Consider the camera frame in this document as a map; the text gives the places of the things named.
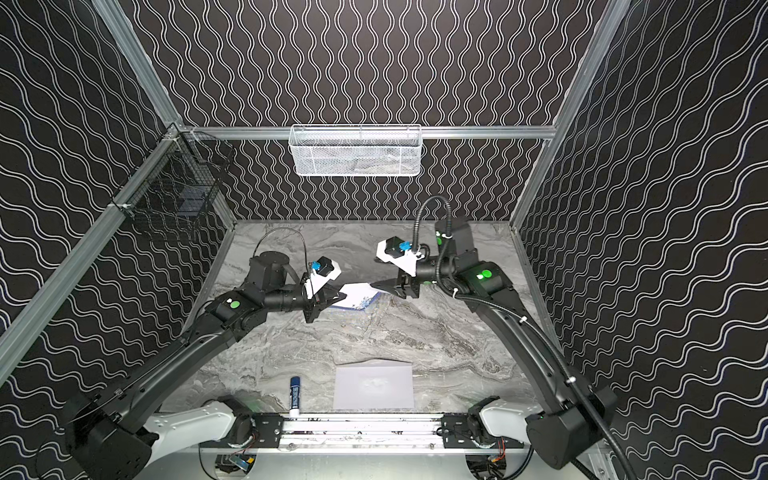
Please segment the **floral blue white letter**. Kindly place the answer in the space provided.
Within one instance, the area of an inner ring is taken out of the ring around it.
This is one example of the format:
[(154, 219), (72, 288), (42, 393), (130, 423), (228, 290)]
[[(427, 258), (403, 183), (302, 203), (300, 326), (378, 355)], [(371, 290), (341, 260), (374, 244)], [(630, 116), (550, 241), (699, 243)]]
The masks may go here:
[(382, 291), (368, 283), (351, 283), (342, 286), (339, 294), (344, 298), (335, 302), (332, 308), (363, 311), (382, 294)]

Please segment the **white envelope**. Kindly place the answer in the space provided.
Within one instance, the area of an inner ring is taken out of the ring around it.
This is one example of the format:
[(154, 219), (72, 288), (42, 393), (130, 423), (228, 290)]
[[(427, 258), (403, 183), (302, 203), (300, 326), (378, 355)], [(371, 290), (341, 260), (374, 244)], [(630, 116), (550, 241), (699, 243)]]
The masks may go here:
[(335, 410), (401, 410), (414, 405), (411, 363), (371, 359), (336, 368)]

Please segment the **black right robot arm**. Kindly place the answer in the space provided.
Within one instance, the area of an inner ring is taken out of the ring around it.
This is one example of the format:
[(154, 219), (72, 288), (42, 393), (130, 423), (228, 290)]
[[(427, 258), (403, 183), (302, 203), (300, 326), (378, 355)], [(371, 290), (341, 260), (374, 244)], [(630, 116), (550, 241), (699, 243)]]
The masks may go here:
[(501, 340), (530, 382), (537, 404), (523, 407), (497, 397), (469, 413), (477, 442), (509, 438), (529, 445), (550, 467), (574, 463), (598, 441), (617, 457), (623, 452), (610, 431), (617, 397), (597, 390), (565, 359), (530, 317), (513, 282), (496, 263), (480, 258), (463, 219), (435, 224), (437, 252), (394, 236), (378, 243), (376, 260), (397, 267), (396, 278), (374, 288), (400, 298), (416, 298), (424, 284), (463, 302)]

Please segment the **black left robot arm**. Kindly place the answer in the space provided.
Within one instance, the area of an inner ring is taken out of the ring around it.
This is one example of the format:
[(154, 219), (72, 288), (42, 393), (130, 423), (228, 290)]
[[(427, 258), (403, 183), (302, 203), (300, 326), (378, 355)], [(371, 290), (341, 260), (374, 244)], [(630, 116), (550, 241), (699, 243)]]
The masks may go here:
[(91, 479), (133, 479), (147, 465), (208, 442), (245, 449), (259, 437), (252, 410), (232, 397), (177, 414), (158, 408), (208, 361), (266, 322), (271, 312), (300, 312), (306, 322), (344, 299), (341, 273), (327, 257), (296, 275), (287, 255), (263, 252), (243, 283), (216, 297), (176, 340), (127, 378), (96, 394), (70, 398), (62, 413), (64, 448)]

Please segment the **blue white glue stick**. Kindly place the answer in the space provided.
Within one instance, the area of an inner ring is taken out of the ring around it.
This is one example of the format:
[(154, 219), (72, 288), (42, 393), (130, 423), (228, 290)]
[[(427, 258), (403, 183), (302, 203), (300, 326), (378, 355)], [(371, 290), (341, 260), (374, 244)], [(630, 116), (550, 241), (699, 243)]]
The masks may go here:
[(299, 376), (293, 376), (290, 379), (290, 407), (289, 415), (295, 417), (300, 414), (300, 402), (301, 402), (301, 378)]

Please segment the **aluminium back crossbar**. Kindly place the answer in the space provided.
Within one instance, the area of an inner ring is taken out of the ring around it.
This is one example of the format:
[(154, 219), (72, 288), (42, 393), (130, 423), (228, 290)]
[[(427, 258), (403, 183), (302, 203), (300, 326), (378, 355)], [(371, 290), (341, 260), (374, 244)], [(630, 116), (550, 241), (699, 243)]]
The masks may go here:
[(554, 126), (421, 126), (395, 125), (292, 125), (290, 127), (183, 127), (183, 132), (222, 140), (341, 140), (341, 139), (544, 139), (555, 136)]

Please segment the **aluminium left side rail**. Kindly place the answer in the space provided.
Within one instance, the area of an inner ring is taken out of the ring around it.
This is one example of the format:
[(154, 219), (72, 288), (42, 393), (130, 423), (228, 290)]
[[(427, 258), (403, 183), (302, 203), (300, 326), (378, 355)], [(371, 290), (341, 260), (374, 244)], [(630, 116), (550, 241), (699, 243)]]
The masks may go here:
[(124, 211), (144, 193), (167, 152), (176, 145), (180, 130), (172, 125), (142, 165), (113, 197), (72, 251), (44, 282), (9, 328), (1, 335), (1, 380), (6, 381), (78, 285), (115, 232), (125, 221)]

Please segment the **aluminium corner post right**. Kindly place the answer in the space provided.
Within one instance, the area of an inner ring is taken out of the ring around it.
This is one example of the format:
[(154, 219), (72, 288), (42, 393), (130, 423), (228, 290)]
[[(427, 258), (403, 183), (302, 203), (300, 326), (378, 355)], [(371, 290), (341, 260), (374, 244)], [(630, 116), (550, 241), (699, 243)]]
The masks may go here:
[(554, 135), (546, 140), (533, 164), (532, 171), (510, 219), (513, 230), (519, 230), (540, 190), (555, 156), (562, 146), (575, 120), (579, 107), (605, 59), (611, 41), (626, 16), (631, 1), (608, 1), (600, 21), (596, 24), (590, 42), (566, 92), (565, 98), (554, 120)]

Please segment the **aluminium corner post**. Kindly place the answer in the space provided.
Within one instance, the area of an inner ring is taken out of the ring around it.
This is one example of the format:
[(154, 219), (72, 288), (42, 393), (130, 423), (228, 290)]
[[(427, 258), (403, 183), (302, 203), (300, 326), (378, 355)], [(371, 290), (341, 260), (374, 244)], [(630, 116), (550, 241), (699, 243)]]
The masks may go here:
[(158, 117), (166, 126), (180, 126), (183, 123), (181, 114), (174, 106), (120, 3), (115, 0), (94, 0), (92, 4)]
[(555, 156), (562, 146), (575, 120), (579, 107), (605, 59), (611, 41), (626, 16), (631, 1), (608, 1), (600, 21), (596, 24), (590, 42), (566, 92), (565, 98), (554, 120), (554, 135), (546, 140), (533, 164), (532, 171), (510, 219), (513, 230), (519, 230), (540, 190)]

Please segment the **aluminium corner post left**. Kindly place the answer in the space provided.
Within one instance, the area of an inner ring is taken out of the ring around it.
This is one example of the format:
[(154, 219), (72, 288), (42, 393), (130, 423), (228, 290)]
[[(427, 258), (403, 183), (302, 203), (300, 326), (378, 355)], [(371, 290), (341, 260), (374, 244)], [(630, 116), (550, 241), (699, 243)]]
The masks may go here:
[(120, 3), (115, 0), (94, 0), (92, 4), (158, 117), (166, 126), (180, 126), (183, 123), (181, 114), (174, 106)]

